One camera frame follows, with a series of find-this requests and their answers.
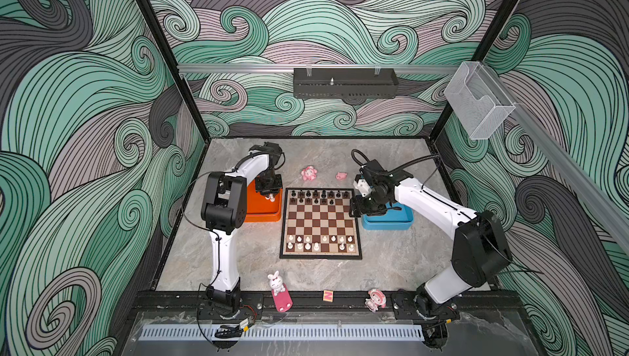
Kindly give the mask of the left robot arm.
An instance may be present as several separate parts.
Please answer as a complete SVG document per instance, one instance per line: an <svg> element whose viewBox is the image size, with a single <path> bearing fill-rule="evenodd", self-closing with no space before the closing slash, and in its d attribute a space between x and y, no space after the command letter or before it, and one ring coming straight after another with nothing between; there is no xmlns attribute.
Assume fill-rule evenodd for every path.
<svg viewBox="0 0 629 356"><path fill-rule="evenodd" d="M212 267L215 271L206 289L207 298L235 313L241 303L241 278L235 238L246 222L249 196L278 211L282 198L282 176L278 163L284 157L281 146L266 142L254 145L249 153L227 172L211 172L201 203L201 220L212 237Z"/></svg>

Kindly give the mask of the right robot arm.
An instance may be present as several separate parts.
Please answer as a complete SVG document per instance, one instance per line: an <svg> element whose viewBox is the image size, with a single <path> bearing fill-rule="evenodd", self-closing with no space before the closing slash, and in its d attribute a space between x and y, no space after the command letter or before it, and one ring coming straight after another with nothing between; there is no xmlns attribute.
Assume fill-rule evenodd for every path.
<svg viewBox="0 0 629 356"><path fill-rule="evenodd" d="M357 149L351 151L351 157L360 167L354 182L359 194L351 198L351 216L383 216L405 206L438 226L452 240L449 266L415 292L414 303L424 317L449 309L454 297L481 287L512 264L505 231L491 211L478 212L459 205L406 170L437 156L412 159L391 170Z"/></svg>

